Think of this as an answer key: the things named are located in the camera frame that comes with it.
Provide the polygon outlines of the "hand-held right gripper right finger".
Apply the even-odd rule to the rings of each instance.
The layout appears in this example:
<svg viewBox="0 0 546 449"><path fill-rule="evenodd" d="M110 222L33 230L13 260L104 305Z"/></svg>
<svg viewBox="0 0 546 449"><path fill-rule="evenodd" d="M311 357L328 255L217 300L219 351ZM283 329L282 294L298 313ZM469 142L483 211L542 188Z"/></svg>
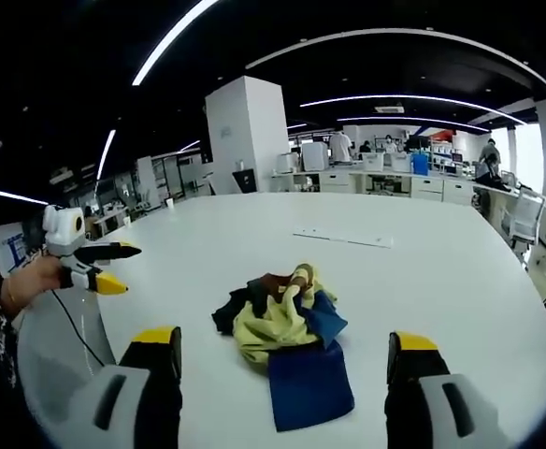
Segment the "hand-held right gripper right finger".
<svg viewBox="0 0 546 449"><path fill-rule="evenodd" d="M384 402L389 448L509 448L497 408L437 345L404 331L389 336Z"/></svg>

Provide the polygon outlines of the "person's left hand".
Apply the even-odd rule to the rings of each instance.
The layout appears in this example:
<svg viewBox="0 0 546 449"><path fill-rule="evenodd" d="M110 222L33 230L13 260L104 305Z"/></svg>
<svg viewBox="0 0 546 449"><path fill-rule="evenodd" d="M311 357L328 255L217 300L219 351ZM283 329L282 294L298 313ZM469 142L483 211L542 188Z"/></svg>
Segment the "person's left hand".
<svg viewBox="0 0 546 449"><path fill-rule="evenodd" d="M60 289L62 264L54 256L42 255L12 272L2 282L0 303L6 314L16 316L40 294Z"/></svg>

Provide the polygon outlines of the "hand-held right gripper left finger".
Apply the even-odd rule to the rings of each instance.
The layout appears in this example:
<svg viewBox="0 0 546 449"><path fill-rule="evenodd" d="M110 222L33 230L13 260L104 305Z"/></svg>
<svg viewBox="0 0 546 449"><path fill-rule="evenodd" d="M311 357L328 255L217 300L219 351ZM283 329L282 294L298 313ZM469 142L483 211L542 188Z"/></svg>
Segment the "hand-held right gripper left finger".
<svg viewBox="0 0 546 449"><path fill-rule="evenodd" d="M160 326L130 341L118 365L106 365L66 403L49 431L56 448L177 448L181 330Z"/></svg>

